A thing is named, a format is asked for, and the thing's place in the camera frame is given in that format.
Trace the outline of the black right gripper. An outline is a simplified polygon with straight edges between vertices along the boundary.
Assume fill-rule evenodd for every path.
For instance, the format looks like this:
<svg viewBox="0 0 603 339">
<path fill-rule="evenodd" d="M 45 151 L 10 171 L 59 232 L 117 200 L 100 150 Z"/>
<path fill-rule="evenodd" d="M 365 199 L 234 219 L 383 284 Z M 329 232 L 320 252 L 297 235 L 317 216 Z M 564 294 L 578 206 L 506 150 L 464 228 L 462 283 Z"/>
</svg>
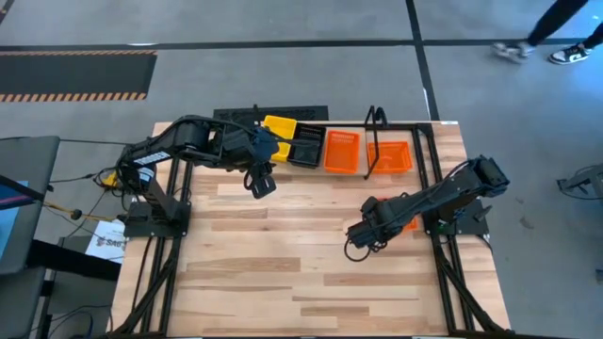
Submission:
<svg viewBox="0 0 603 339">
<path fill-rule="evenodd" d="M 369 197 L 361 207 L 362 219 L 350 226 L 346 236 L 357 249 L 381 250 L 410 222 L 405 212 L 408 195 L 389 199 Z"/>
</svg>

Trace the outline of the white printed paper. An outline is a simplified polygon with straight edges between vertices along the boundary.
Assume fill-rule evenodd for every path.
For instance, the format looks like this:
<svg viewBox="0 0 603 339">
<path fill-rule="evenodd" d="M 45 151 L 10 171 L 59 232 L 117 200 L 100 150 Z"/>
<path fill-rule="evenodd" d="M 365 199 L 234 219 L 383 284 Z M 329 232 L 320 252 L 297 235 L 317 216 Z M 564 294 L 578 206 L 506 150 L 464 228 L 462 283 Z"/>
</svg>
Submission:
<svg viewBox="0 0 603 339">
<path fill-rule="evenodd" d="M 123 232 L 124 224 L 121 221 L 100 221 L 90 238 L 85 253 L 121 264 L 127 243 Z"/>
</svg>

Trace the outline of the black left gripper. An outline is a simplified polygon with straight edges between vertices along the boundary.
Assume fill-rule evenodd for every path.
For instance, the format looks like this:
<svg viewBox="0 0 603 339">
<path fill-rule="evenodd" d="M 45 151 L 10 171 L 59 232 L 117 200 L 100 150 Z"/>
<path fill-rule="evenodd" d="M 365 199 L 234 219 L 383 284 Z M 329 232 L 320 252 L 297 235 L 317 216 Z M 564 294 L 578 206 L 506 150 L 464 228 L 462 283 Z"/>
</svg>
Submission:
<svg viewBox="0 0 603 339">
<path fill-rule="evenodd" d="M 279 144 L 320 144 L 321 139 L 284 138 L 274 135 L 266 127 L 255 127 L 251 134 L 243 132 L 236 138 L 233 158 L 236 164 L 253 164 L 270 161 L 278 153 Z"/>
</svg>

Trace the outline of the grey side table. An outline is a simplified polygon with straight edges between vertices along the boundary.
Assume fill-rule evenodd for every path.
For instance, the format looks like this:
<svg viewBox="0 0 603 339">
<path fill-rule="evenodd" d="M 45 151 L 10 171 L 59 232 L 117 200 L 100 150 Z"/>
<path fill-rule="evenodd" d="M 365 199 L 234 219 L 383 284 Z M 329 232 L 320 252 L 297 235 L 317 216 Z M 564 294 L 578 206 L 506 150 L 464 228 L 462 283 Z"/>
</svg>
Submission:
<svg viewBox="0 0 603 339">
<path fill-rule="evenodd" d="M 0 140 L 0 174 L 45 194 L 57 158 L 58 137 L 23 137 Z M 41 203 L 17 209 L 8 241 L 0 256 L 0 275 L 25 268 L 41 214 Z"/>
</svg>

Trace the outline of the black perforated panel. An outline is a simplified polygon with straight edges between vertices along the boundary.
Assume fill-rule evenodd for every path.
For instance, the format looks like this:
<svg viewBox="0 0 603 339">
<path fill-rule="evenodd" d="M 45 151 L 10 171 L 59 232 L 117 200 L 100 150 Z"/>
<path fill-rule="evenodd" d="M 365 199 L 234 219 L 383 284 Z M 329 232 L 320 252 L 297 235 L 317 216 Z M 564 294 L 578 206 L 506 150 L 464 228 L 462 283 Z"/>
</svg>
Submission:
<svg viewBox="0 0 603 339">
<path fill-rule="evenodd" d="M 255 123 L 257 121 L 262 121 L 267 115 L 298 121 L 328 121 L 329 108 L 327 105 L 310 105 L 220 108 L 213 111 L 214 119 L 240 123 Z"/>
</svg>

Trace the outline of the black plastic basket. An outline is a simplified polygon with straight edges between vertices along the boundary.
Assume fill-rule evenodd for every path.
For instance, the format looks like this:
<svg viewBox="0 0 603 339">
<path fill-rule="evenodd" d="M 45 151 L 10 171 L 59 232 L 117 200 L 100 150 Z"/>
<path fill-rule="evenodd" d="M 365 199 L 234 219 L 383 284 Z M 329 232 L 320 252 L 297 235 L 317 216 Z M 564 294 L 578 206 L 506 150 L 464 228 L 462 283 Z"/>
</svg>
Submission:
<svg viewBox="0 0 603 339">
<path fill-rule="evenodd" d="M 320 144 L 310 144 L 309 146 L 291 146 L 287 161 L 297 167 L 317 168 L 321 160 L 325 136 L 325 127 L 298 122 L 294 138 L 320 138 L 322 142 Z"/>
</svg>

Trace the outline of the black frame wooden shelf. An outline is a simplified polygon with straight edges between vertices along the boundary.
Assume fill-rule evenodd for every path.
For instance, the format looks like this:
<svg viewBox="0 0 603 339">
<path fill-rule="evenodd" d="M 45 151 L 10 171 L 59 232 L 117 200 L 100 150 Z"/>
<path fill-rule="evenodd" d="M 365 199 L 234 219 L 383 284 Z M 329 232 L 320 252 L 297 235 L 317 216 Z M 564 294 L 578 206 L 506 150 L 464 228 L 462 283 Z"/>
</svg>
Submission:
<svg viewBox="0 0 603 339">
<path fill-rule="evenodd" d="M 297 123 L 306 123 L 319 125 L 326 128 L 326 136 L 324 139 L 324 144 L 322 147 L 322 156 L 320 163 L 315 169 L 308 169 L 303 167 L 293 166 L 288 161 L 286 162 L 276 162 L 278 166 L 278 170 L 280 171 L 300 171 L 305 172 L 307 174 L 317 174 L 317 175 L 345 175 L 345 176 L 359 176 L 363 179 L 368 179 L 372 173 L 370 173 L 367 162 L 367 144 L 370 142 L 378 143 L 378 126 L 365 126 L 365 120 L 363 121 L 352 121 L 352 122 L 337 122 L 337 121 L 298 121 Z M 339 131 L 348 131 L 360 134 L 360 148 L 359 148 L 359 162 L 357 171 L 354 174 L 340 174 L 340 173 L 331 173 L 327 172 L 324 168 L 324 155 L 325 155 L 325 147 L 326 147 L 326 139 L 327 133 L 330 130 L 339 130 Z M 291 146 L 309 146 L 310 144 L 290 144 Z"/>
</svg>

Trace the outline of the person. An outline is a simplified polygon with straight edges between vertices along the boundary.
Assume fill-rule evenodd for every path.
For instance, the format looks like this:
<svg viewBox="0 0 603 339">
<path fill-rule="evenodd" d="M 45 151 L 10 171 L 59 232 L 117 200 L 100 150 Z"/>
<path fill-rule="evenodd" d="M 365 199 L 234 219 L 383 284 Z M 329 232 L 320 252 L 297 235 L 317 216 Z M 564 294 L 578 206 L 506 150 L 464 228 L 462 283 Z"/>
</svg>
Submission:
<svg viewBox="0 0 603 339">
<path fill-rule="evenodd" d="M 545 39 L 566 24 L 588 1 L 556 0 L 525 39 L 517 42 L 497 41 L 492 45 L 494 54 L 513 62 L 527 60 Z M 601 44 L 603 44 L 603 23 L 600 23 L 585 40 L 550 54 L 547 60 L 558 65 L 577 63 L 587 59 Z"/>
</svg>

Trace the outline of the yellow plastic basket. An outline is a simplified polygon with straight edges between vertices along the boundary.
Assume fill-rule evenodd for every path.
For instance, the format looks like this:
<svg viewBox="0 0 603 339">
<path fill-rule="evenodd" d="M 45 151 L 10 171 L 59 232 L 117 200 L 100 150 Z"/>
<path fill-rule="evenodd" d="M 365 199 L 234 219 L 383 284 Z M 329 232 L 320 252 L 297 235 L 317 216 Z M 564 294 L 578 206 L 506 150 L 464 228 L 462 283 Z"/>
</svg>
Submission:
<svg viewBox="0 0 603 339">
<path fill-rule="evenodd" d="M 264 118 L 263 125 L 268 127 L 268 129 L 278 137 L 292 139 L 297 127 L 297 121 L 290 118 L 267 115 Z M 291 150 L 291 145 L 286 142 L 279 142 L 278 146 L 279 151 L 271 157 L 271 160 L 286 162 Z"/>
</svg>

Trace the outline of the black metal beam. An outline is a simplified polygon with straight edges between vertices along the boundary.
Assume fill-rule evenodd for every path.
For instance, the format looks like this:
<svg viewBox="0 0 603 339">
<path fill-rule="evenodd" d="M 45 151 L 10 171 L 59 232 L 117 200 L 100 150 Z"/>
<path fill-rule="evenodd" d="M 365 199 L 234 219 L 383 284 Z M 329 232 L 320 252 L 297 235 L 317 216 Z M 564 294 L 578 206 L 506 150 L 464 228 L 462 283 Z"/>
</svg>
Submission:
<svg viewBox="0 0 603 339">
<path fill-rule="evenodd" d="M 118 280 L 121 271 L 119 263 L 40 240 L 32 241 L 25 263 L 28 267 L 41 266 L 113 282 Z"/>
</svg>

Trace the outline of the grey metal stand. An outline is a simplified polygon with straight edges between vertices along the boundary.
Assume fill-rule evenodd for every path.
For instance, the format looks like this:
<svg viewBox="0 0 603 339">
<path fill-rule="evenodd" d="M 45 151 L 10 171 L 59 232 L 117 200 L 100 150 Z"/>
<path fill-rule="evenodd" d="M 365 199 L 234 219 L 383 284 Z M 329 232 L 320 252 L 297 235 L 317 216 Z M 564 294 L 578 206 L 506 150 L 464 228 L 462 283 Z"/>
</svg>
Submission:
<svg viewBox="0 0 603 339">
<path fill-rule="evenodd" d="M 578 169 L 569 179 L 557 181 L 560 192 L 567 197 L 585 201 L 603 201 L 603 163 Z M 584 197 L 571 195 L 578 188 Z"/>
</svg>

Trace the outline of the black arched clamp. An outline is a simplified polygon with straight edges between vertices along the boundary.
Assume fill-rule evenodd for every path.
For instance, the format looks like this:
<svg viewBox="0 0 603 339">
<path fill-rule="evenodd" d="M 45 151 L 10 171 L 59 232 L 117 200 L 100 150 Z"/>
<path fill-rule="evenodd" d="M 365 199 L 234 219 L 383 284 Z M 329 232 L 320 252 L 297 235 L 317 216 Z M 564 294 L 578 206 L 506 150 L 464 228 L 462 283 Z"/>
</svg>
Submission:
<svg viewBox="0 0 603 339">
<path fill-rule="evenodd" d="M 374 105 L 372 105 L 369 108 L 367 116 L 365 118 L 365 126 L 369 125 L 381 127 L 388 126 L 388 119 L 386 117 L 384 109 L 381 106 L 375 107 Z"/>
</svg>

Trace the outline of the black hazard striped floor mat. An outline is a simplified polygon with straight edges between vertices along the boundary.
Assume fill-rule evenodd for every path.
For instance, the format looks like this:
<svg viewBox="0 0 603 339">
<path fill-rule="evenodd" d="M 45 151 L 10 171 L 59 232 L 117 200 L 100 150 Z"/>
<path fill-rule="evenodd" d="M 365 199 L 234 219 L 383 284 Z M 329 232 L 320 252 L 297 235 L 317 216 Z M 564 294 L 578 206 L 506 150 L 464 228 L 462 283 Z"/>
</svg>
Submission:
<svg viewBox="0 0 603 339">
<path fill-rule="evenodd" d="M 0 52 L 0 103 L 142 101 L 154 50 Z"/>
</svg>

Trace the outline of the black aluminium table frame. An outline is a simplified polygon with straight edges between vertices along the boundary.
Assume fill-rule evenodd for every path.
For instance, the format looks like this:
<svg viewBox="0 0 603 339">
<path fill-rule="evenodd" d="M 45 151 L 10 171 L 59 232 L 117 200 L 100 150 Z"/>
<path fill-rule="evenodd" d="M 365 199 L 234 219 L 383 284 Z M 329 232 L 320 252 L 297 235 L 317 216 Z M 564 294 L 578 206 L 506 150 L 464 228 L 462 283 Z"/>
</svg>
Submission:
<svg viewBox="0 0 603 339">
<path fill-rule="evenodd" d="M 168 245 L 143 238 L 125 250 L 112 307 L 99 339 L 352 337 L 441 335 L 464 326 L 455 291 L 443 294 L 433 243 L 418 229 L 375 254 L 346 245 L 362 203 L 415 193 L 466 157 L 456 122 L 394 122 L 379 141 L 406 141 L 413 168 L 359 176 L 274 171 L 275 192 L 257 200 L 238 172 L 158 168 L 192 205 L 175 275 L 142 323 L 128 328 Z"/>
</svg>

